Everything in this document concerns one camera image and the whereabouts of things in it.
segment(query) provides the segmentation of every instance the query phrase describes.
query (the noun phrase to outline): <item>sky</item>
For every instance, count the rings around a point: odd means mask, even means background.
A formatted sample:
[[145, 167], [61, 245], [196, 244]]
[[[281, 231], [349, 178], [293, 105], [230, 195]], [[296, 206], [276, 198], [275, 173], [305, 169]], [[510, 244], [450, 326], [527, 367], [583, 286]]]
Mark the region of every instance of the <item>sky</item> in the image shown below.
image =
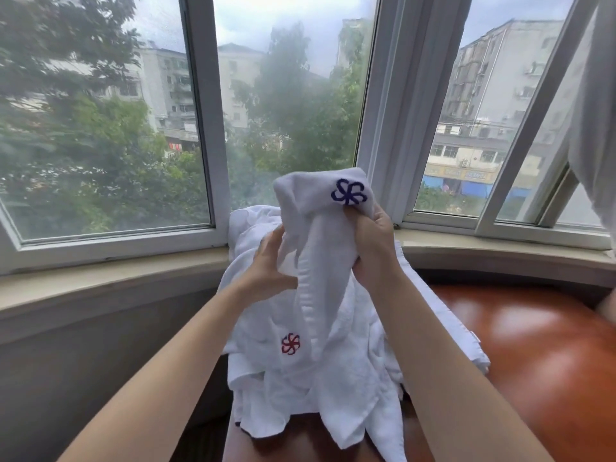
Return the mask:
[[[573, 0], [473, 0], [461, 45], [515, 18], [565, 19]], [[272, 28], [302, 21], [311, 39], [311, 71], [328, 76], [336, 62], [342, 20], [374, 17], [376, 0], [214, 0], [218, 45], [233, 42], [267, 51]], [[139, 0], [130, 23], [143, 40], [185, 51], [178, 0]]]

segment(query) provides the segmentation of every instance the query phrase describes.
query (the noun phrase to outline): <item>white curtain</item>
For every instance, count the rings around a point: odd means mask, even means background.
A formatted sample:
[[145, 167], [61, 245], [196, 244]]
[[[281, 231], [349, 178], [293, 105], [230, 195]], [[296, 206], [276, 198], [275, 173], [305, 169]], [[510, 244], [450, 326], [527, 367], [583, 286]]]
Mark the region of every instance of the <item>white curtain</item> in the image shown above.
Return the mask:
[[616, 0], [599, 0], [575, 105], [569, 164], [616, 241]]

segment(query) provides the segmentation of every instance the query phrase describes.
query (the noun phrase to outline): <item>leather seat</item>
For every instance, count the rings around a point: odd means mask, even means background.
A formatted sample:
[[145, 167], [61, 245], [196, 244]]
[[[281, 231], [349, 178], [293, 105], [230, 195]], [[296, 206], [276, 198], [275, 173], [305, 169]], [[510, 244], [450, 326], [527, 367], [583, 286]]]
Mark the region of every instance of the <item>leather seat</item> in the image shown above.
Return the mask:
[[[481, 340], [489, 380], [557, 462], [616, 460], [616, 328], [572, 297], [540, 288], [435, 287]], [[434, 460], [403, 402], [409, 462]], [[340, 450], [318, 415], [255, 440], [229, 424], [225, 462], [381, 460], [370, 443]]]

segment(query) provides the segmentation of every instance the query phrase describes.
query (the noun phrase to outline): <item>pile of towels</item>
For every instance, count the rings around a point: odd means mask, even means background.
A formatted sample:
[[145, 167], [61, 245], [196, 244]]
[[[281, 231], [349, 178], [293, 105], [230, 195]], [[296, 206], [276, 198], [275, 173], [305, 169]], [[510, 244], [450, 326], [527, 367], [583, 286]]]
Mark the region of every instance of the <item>pile of towels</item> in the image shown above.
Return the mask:
[[[280, 207], [231, 213], [229, 256], [220, 288], [251, 264], [262, 238], [281, 223], [279, 270], [297, 276], [297, 290], [251, 305], [227, 342], [232, 416], [253, 437], [281, 433], [291, 415], [319, 413], [341, 449], [367, 432], [386, 462], [405, 461], [402, 373], [368, 292], [351, 268], [353, 205], [372, 217], [374, 197], [358, 168], [296, 172], [274, 181]], [[466, 356], [489, 366], [469, 332], [408, 264], [398, 262]]]

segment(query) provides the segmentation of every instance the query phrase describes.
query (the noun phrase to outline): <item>window ledge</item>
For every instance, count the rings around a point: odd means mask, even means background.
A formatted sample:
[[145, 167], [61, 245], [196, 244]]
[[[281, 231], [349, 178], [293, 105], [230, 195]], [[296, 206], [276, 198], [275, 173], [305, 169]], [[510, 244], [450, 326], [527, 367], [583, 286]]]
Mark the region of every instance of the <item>window ledge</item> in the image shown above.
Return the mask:
[[[607, 252], [408, 229], [397, 230], [396, 239], [416, 269], [489, 271], [616, 285], [616, 262]], [[216, 287], [227, 266], [228, 249], [209, 248], [10, 275], [0, 278], [0, 320], [152, 282], [190, 277], [204, 279], [201, 289]]]

